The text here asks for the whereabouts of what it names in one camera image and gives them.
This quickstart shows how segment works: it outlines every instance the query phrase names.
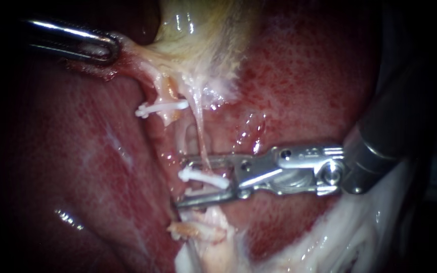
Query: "metal instrument jaw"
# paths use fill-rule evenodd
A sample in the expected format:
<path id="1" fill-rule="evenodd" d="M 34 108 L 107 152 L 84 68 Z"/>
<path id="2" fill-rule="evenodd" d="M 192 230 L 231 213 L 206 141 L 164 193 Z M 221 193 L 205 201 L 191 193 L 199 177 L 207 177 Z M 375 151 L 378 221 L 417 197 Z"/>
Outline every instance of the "metal instrument jaw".
<path id="1" fill-rule="evenodd" d="M 233 169 L 230 186 L 217 193 L 184 196 L 175 203 L 177 209 L 243 200 L 259 190 L 276 195 L 333 194 L 344 173 L 343 148 L 338 145 L 273 147 L 261 156 L 213 155 L 209 160 L 213 169 Z M 188 157 L 184 165 L 199 169 L 203 162 L 198 156 Z"/>

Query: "metal forceps tip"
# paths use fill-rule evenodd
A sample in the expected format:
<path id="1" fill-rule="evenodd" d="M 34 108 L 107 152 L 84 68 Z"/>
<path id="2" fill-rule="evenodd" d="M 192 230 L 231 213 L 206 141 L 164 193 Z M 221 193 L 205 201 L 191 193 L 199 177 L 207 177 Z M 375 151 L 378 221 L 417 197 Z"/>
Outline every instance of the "metal forceps tip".
<path id="1" fill-rule="evenodd" d="M 24 43 L 31 49 L 70 60 L 107 66 L 120 54 L 120 43 L 111 33 L 60 20 L 22 19 Z"/>

